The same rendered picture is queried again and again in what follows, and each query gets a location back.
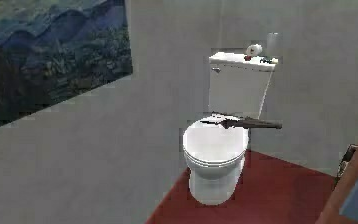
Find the white toilet paper roll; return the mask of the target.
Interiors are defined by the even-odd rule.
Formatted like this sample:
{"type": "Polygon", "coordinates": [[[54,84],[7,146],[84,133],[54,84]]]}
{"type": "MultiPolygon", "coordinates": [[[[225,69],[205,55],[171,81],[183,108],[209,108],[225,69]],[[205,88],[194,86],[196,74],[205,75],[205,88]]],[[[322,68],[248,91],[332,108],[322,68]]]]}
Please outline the white toilet paper roll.
{"type": "Polygon", "coordinates": [[[258,56],[262,51],[263,51],[263,48],[260,44],[252,44],[247,47],[246,54],[248,56],[255,57],[255,56],[258,56]]]}

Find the pale grey cylinder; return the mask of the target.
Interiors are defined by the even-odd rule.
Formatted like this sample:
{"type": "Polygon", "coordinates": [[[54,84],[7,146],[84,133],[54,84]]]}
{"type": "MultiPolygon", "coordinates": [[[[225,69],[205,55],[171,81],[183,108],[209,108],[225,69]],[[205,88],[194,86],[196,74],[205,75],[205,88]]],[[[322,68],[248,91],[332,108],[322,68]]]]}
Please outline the pale grey cylinder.
{"type": "Polygon", "coordinates": [[[270,57],[278,57],[280,55],[281,34],[278,32],[270,32],[267,35],[266,54],[270,57]]]}

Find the blue landscape wall picture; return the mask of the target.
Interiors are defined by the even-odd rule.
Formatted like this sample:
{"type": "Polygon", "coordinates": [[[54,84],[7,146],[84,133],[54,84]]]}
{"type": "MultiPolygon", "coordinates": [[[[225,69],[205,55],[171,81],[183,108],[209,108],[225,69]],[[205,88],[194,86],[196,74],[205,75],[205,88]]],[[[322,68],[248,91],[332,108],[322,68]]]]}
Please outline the blue landscape wall picture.
{"type": "Polygon", "coordinates": [[[0,126],[132,73],[125,0],[0,0],[0,126]]]}

